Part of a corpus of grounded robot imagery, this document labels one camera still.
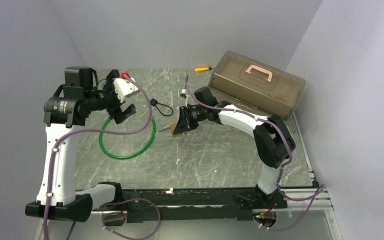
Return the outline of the green cable lock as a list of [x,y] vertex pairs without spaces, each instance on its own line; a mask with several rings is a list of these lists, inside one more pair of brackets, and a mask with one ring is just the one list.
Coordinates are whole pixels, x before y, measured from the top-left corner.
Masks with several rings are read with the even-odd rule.
[[145,131],[146,139],[139,146],[128,145],[127,149],[123,149],[120,144],[113,144],[111,148],[107,148],[106,141],[104,140],[104,133],[100,132],[98,135],[98,145],[104,155],[113,160],[125,161],[137,158],[144,154],[154,143],[157,135],[157,124],[152,116],[150,119],[149,127]]

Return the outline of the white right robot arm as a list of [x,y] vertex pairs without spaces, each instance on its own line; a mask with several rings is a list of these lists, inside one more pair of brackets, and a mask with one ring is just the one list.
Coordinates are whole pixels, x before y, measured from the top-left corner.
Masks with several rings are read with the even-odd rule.
[[180,107],[178,121],[171,128],[172,135],[195,130],[200,122],[208,120],[236,128],[253,137],[262,161],[255,200],[260,207],[269,207],[279,193],[282,163],[290,159],[296,148],[285,122],[276,114],[270,117],[255,115],[227,101],[217,101],[208,87],[199,88],[193,95],[199,103]]

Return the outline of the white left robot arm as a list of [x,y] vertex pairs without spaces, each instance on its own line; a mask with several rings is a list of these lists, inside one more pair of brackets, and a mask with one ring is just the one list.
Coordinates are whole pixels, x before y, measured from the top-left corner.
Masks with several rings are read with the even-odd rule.
[[85,222],[100,206],[117,210],[123,205],[120,183],[103,181],[89,189],[76,190],[77,153],[89,115],[105,110],[117,124],[122,123],[136,112],[133,104],[126,109],[122,109],[122,104],[137,90],[129,74],[116,69],[106,76],[102,87],[91,67],[65,69],[64,84],[43,107],[47,139],[44,172],[35,201],[25,206],[27,216]]

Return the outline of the brass padlock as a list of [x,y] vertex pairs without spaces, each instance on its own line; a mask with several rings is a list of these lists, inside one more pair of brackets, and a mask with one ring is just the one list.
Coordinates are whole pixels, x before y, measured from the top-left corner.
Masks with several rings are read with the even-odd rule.
[[173,123],[167,127],[164,127],[163,129],[160,129],[158,130],[157,132],[158,133],[162,133],[162,132],[166,132],[166,131],[170,131],[170,134],[173,138],[175,137],[179,137],[181,136],[183,133],[182,132],[176,132],[176,127],[177,127],[177,124],[176,123]]

